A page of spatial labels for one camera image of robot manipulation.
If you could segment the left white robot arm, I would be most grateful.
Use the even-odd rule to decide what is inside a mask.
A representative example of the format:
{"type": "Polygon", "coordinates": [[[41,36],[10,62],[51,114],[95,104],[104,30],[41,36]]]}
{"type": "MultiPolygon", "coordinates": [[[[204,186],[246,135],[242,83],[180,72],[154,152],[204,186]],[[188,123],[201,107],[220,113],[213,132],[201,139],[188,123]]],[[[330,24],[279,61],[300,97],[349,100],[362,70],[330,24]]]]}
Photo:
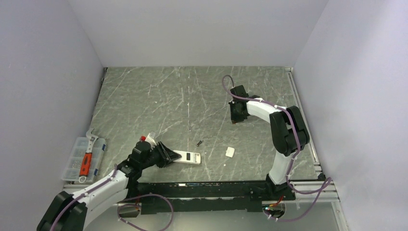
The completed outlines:
{"type": "Polygon", "coordinates": [[[55,196],[37,226],[38,231],[81,231],[113,204],[132,202],[138,195],[138,180],[144,169],[163,168],[180,159],[174,152],[158,142],[136,143],[132,153],[113,171],[94,184],[75,193],[60,192],[55,196]]]}

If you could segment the red white remote control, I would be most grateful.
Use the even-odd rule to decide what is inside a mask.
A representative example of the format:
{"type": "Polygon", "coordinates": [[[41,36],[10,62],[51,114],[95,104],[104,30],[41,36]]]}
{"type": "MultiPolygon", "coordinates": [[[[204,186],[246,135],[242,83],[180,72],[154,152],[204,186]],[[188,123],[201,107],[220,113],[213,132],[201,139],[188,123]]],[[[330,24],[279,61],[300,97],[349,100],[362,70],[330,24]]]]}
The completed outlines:
{"type": "Polygon", "coordinates": [[[201,164],[201,154],[200,153],[186,152],[186,151],[180,151],[180,150],[174,150],[174,152],[181,156],[179,159],[174,160],[174,162],[176,163],[194,164],[194,165],[201,164]]]}

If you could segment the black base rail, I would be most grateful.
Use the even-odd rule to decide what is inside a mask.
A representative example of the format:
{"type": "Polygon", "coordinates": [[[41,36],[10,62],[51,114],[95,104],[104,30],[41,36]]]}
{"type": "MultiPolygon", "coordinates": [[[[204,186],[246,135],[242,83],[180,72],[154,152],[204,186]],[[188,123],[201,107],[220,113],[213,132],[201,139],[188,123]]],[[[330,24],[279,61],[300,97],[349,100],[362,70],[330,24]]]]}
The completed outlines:
{"type": "Polygon", "coordinates": [[[136,196],[144,194],[167,198],[175,212],[261,212],[268,203],[295,200],[286,184],[275,186],[269,180],[138,183],[129,189],[127,198],[135,202],[136,196]]]}

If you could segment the aluminium frame rail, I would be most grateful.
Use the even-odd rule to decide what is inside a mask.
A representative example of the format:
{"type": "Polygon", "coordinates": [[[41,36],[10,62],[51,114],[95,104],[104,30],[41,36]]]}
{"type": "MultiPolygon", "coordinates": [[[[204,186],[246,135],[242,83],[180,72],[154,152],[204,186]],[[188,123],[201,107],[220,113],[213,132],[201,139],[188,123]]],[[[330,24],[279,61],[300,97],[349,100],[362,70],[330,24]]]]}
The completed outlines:
{"type": "MultiPolygon", "coordinates": [[[[296,88],[296,84],[294,82],[294,77],[293,77],[293,68],[292,67],[286,67],[285,68],[285,74],[287,75],[287,78],[289,80],[292,92],[293,92],[293,96],[295,99],[295,105],[299,107],[302,118],[305,122],[306,128],[309,128],[308,122],[307,122],[307,118],[306,115],[304,113],[303,107],[302,107],[302,103],[296,88]]],[[[313,139],[310,139],[310,142],[308,144],[308,146],[305,148],[306,150],[309,150],[312,158],[313,158],[313,167],[315,170],[315,173],[317,176],[324,176],[324,171],[322,169],[322,166],[320,164],[319,161],[319,157],[316,151],[316,148],[314,146],[314,142],[313,139]]],[[[313,179],[313,180],[293,180],[292,184],[294,186],[294,188],[296,188],[299,191],[305,191],[305,192],[309,192],[309,191],[313,191],[313,190],[317,190],[319,189],[322,184],[324,183],[326,179],[322,179],[322,180],[318,180],[318,179],[313,179]]],[[[316,195],[318,194],[318,192],[315,192],[313,194],[301,194],[296,192],[296,200],[298,202],[313,202],[316,195]]],[[[328,185],[325,189],[323,189],[319,195],[319,198],[316,201],[317,203],[339,203],[340,202],[340,198],[338,195],[338,192],[336,190],[336,186],[334,185],[334,182],[331,182],[330,185],[328,185]]]]}

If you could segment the orange handled adjustable wrench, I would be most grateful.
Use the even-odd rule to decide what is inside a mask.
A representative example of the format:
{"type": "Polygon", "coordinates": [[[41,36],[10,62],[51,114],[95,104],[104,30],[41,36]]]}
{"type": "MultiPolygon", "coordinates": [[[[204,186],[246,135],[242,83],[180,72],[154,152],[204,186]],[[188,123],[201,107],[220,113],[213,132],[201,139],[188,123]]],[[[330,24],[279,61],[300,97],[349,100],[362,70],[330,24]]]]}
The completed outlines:
{"type": "Polygon", "coordinates": [[[89,169],[90,169],[91,159],[92,159],[92,149],[93,149],[93,146],[96,140],[98,139],[98,136],[92,134],[93,131],[94,131],[94,128],[89,128],[89,130],[86,132],[86,138],[88,139],[88,145],[87,145],[87,149],[83,157],[80,171],[79,171],[79,179],[78,179],[79,183],[84,183],[89,174],[89,169]]]}

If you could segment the white battery cover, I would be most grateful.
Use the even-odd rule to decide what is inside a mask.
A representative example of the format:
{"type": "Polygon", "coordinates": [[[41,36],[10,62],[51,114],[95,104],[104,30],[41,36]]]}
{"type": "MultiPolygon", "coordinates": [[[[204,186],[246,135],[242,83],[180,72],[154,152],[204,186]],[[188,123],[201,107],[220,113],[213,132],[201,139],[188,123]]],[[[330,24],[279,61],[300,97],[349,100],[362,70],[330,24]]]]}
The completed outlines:
{"type": "Polygon", "coordinates": [[[225,156],[229,158],[233,158],[234,153],[235,153],[235,149],[232,147],[228,147],[226,150],[225,156]]]}

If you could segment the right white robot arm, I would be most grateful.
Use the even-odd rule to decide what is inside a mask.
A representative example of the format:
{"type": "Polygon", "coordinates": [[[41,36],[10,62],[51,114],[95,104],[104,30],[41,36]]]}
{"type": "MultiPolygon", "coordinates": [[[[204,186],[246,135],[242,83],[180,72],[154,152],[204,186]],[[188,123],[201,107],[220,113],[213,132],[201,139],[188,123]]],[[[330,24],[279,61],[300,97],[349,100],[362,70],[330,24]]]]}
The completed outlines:
{"type": "Polygon", "coordinates": [[[226,92],[233,97],[229,102],[233,123],[256,116],[270,125],[272,142],[277,153],[268,173],[272,182],[265,186],[265,193],[269,199],[276,200],[283,195],[282,184],[290,179],[297,156],[310,141],[300,109],[297,106],[278,106],[256,95],[249,96],[242,85],[226,92]]]}

